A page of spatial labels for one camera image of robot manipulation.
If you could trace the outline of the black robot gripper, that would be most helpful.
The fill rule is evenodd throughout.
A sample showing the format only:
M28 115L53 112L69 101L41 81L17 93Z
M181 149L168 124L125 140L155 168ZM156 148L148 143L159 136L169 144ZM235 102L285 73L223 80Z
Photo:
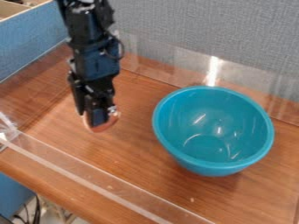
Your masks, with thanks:
M113 78L120 72L123 44L117 38L93 43L76 43L70 38L68 47L72 50L68 82L76 110L80 116L82 113L88 116L88 125L96 127L119 112L113 103Z

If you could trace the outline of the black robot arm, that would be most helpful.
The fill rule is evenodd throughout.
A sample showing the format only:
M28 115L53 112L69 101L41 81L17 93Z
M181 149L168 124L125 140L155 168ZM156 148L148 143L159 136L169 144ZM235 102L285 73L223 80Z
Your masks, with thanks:
M56 0L72 50L68 82L86 127L101 132L119 118L113 79L124 57L121 40L108 27L115 23L108 0Z

